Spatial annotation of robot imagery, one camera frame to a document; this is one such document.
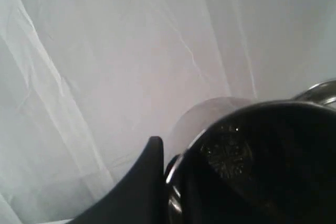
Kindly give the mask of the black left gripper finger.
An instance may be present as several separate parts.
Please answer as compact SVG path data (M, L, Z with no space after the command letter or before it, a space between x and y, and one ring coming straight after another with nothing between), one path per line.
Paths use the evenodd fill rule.
M75 223L165 223L163 141L149 138L129 172Z

